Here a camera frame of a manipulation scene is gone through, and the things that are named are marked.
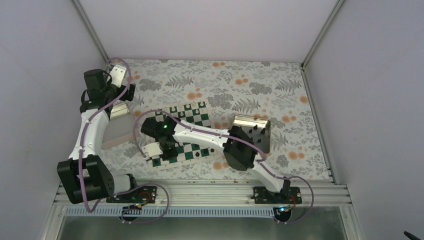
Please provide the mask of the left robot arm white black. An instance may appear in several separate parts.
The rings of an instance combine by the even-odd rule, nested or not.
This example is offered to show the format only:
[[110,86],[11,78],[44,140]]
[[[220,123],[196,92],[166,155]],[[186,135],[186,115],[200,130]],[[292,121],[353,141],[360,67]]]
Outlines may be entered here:
[[86,90],[81,95],[81,126],[68,160],[57,165],[57,173],[72,204],[109,198],[119,193],[131,203],[139,188],[131,174],[113,175],[101,160],[103,137],[113,110],[113,100],[132,101],[135,85],[123,85],[126,67],[92,69],[83,74]]

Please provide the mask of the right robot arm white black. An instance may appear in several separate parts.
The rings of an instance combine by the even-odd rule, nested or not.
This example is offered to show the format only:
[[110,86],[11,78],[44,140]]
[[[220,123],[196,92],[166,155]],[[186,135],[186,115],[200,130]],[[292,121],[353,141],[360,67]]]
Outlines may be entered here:
[[155,140],[142,148],[149,158],[168,160],[175,157],[178,154],[176,144],[200,145],[223,154],[230,168],[254,175],[271,192],[274,202],[282,204],[290,197],[290,179],[277,174],[266,164],[266,154],[239,126],[213,129],[167,116],[164,121],[147,118],[140,132]]

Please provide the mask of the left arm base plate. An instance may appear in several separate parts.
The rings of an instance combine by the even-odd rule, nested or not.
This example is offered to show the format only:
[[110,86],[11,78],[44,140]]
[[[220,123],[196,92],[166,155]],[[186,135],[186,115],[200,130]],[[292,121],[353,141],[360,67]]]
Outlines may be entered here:
[[118,195],[116,197],[109,197],[106,199],[107,203],[120,203],[120,204],[154,204],[156,201],[157,187],[154,185],[147,185],[138,188],[130,193]]

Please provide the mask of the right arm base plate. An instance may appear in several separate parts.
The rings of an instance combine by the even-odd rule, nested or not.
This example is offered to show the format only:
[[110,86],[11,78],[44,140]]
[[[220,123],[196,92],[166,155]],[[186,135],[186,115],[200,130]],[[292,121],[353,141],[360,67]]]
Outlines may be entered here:
[[289,187],[282,189],[280,192],[272,192],[264,186],[256,186],[253,188],[252,196],[255,204],[302,204],[302,195],[299,187]]

